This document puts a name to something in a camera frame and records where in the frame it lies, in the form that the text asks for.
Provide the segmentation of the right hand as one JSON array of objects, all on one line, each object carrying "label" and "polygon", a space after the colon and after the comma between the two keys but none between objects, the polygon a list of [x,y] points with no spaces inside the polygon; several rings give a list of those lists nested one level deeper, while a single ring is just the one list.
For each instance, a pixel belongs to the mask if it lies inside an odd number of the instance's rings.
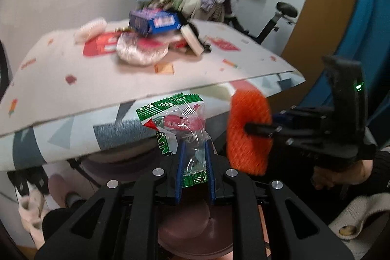
[{"label": "right hand", "polygon": [[370,177],[373,170],[373,160],[360,160],[343,172],[334,172],[316,167],[313,173],[315,187],[334,187],[337,184],[358,185]]}]

